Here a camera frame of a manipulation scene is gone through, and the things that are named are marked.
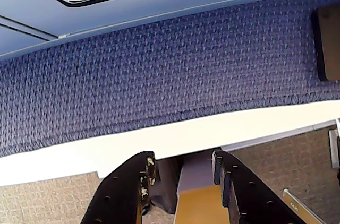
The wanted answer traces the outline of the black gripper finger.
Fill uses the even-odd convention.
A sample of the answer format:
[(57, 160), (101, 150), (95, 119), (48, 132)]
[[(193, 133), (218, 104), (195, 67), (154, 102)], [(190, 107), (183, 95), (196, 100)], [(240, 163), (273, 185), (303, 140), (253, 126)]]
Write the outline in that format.
[(81, 223), (142, 223), (143, 204), (155, 180), (154, 153), (135, 154), (102, 180)]
[(214, 183), (230, 223), (301, 223), (302, 219), (241, 160), (225, 151), (212, 153)]

